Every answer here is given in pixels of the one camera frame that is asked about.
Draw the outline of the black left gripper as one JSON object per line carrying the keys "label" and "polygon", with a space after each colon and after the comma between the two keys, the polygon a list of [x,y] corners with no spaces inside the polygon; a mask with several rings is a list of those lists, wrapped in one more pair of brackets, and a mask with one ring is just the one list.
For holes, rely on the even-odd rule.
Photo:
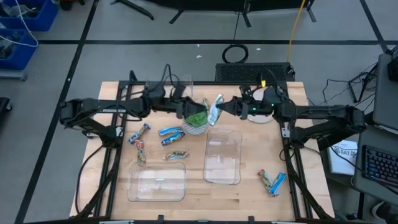
{"label": "black left gripper", "polygon": [[195,116],[207,116],[207,107],[208,103],[205,98],[196,100],[194,102],[190,97],[182,97],[175,100],[177,104],[176,108],[176,117],[178,119],[187,118],[188,116],[195,115]]}

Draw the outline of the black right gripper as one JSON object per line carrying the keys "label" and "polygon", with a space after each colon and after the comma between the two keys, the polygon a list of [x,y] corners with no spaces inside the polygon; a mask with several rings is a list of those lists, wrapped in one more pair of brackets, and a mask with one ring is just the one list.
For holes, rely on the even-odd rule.
{"label": "black right gripper", "polygon": [[232,100],[218,103],[216,107],[221,111],[239,117],[240,120],[247,120],[248,118],[248,104],[241,97],[233,96]]}

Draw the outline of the blue white granola bar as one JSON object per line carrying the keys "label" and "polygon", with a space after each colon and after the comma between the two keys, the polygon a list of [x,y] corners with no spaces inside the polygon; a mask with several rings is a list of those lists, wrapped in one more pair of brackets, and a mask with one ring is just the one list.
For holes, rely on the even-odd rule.
{"label": "blue white granola bar", "polygon": [[216,124],[218,118],[220,117],[221,110],[217,106],[219,104],[222,104],[223,102],[224,102],[223,95],[219,94],[216,97],[215,102],[210,107],[210,111],[209,111],[209,114],[208,114],[208,123],[211,126],[214,126]]}

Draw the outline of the red green granola bar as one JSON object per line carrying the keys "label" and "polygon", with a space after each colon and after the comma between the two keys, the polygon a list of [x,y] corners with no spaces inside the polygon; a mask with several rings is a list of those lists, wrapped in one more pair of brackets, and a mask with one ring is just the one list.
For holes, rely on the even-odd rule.
{"label": "red green granola bar", "polygon": [[134,144],[137,147],[137,163],[144,164],[146,163],[146,154],[144,150],[144,141],[135,140]]}
{"label": "red green granola bar", "polygon": [[265,170],[262,169],[257,174],[260,177],[261,182],[264,185],[264,187],[266,188],[266,190],[270,190],[272,188],[272,186],[273,186],[273,181],[268,176],[268,174],[265,172]]}

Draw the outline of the green succulent in patterned pot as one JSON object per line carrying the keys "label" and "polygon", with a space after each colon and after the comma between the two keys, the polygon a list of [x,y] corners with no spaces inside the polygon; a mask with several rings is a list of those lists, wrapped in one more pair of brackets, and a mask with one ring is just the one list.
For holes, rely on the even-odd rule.
{"label": "green succulent in patterned pot", "polygon": [[203,111],[183,119],[183,129],[191,135],[201,135],[208,128],[207,112]]}

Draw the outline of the small clear plastic bin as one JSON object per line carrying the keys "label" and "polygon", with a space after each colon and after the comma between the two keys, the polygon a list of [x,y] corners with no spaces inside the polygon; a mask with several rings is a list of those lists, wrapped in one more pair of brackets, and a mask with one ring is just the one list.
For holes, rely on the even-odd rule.
{"label": "small clear plastic bin", "polygon": [[171,86],[169,97],[192,97],[193,96],[193,79],[189,74],[169,76],[169,85]]}

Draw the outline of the clear round disc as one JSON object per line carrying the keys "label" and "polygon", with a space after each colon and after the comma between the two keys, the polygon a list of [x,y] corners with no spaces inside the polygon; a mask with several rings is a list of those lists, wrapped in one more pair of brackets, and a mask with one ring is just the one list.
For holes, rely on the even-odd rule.
{"label": "clear round disc", "polygon": [[248,120],[253,123],[257,124],[266,124],[274,120],[273,116],[270,115],[248,115]]}

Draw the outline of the black computer case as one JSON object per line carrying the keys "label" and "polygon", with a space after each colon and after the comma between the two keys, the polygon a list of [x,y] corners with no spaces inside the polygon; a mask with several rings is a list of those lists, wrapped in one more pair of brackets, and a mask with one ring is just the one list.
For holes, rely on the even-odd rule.
{"label": "black computer case", "polygon": [[216,82],[258,82],[260,75],[266,81],[276,79],[287,82],[295,81],[295,71],[288,62],[281,63],[218,63]]}

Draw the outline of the tall clear plastic bin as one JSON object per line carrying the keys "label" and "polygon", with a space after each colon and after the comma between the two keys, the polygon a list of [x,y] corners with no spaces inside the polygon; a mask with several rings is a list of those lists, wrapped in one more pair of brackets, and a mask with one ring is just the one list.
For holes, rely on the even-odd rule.
{"label": "tall clear plastic bin", "polygon": [[208,131],[203,169],[205,181],[224,185],[240,183],[241,143],[239,131],[216,128]]}

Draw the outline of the wide clear plastic bin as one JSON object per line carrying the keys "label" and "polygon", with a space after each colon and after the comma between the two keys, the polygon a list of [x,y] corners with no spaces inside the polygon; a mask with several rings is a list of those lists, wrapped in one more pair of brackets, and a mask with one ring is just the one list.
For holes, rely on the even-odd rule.
{"label": "wide clear plastic bin", "polygon": [[179,202],[186,193],[182,162],[134,163],[128,172],[126,197],[130,202]]}

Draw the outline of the white paper sheet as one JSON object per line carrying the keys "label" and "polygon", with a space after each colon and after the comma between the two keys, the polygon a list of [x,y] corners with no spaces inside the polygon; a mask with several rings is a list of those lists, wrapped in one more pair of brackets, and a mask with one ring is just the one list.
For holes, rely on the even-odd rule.
{"label": "white paper sheet", "polygon": [[342,140],[329,147],[327,152],[329,168],[332,174],[354,175],[358,143]]}

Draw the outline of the grey laptop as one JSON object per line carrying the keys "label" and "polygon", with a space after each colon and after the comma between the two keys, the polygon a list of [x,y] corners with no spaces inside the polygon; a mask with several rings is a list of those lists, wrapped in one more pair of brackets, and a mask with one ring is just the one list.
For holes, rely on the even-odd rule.
{"label": "grey laptop", "polygon": [[391,61],[388,54],[380,54],[378,58],[373,121],[398,131],[398,82],[388,77],[387,66]]}

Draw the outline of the backlit black keyboard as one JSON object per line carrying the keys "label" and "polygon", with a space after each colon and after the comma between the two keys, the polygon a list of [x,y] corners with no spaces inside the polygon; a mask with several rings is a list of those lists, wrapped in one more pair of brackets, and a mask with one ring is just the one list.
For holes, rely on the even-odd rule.
{"label": "backlit black keyboard", "polygon": [[362,146],[363,176],[398,187],[398,154],[370,145]]}

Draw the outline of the blue storage crate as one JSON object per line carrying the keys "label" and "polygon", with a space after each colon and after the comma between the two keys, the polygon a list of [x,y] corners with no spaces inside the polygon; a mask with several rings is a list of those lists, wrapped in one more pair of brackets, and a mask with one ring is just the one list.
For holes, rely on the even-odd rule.
{"label": "blue storage crate", "polygon": [[23,70],[37,48],[24,29],[0,29],[0,68]]}
{"label": "blue storage crate", "polygon": [[9,29],[23,29],[25,24],[31,31],[50,30],[58,7],[52,0],[2,0],[0,23]]}

